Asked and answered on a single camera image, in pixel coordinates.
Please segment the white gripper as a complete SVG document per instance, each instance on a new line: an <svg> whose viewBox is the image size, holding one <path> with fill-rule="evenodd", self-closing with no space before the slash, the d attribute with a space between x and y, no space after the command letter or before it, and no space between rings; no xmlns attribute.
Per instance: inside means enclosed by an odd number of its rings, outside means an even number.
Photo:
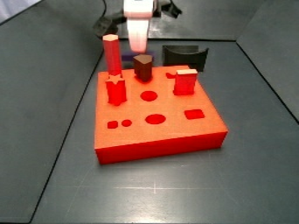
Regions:
<svg viewBox="0 0 299 224"><path fill-rule="evenodd" d="M146 48L148 19L156 9L156 0L124 0L124 16L126 20L128 41L134 53L144 53Z"/></svg>

